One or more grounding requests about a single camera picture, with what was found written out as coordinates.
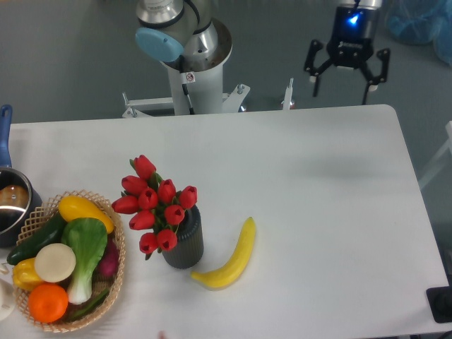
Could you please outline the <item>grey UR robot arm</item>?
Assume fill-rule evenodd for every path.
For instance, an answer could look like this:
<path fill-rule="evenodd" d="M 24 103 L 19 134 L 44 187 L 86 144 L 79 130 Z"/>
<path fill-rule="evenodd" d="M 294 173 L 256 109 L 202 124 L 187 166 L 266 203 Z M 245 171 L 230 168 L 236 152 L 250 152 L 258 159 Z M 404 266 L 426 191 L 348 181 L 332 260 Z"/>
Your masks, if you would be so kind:
<path fill-rule="evenodd" d="M 391 52 L 373 48 L 380 1 L 339 1 L 328 44 L 312 40 L 304 70 L 317 88 L 330 66 L 358 69 L 366 91 L 388 78 Z M 221 34 L 210 1 L 139 1 L 140 23 L 135 39 L 139 48 L 168 68 L 174 109 L 180 114 L 221 112 L 222 65 L 232 41 Z"/>

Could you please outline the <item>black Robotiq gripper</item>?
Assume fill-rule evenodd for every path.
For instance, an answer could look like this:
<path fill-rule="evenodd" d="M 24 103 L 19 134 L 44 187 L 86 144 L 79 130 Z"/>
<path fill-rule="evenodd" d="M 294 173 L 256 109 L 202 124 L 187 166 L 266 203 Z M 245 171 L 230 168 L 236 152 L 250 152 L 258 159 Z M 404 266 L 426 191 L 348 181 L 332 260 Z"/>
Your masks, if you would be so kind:
<path fill-rule="evenodd" d="M 367 60 L 374 53 L 374 36 L 379 19 L 379 9 L 354 6 L 339 6 L 335 11 L 335 20 L 330 41 L 326 50 L 330 58 L 322 65 L 314 65 L 316 55 L 324 47 L 319 40 L 312 40 L 309 45 L 304 70 L 314 81 L 313 97 L 319 92 L 321 74 L 332 64 L 335 66 L 358 69 L 366 79 L 362 105 L 366 105 L 370 87 L 378 86 L 388 80 L 391 50 L 381 49 L 376 53 L 381 61 L 380 74 L 374 75 L 367 66 Z"/>

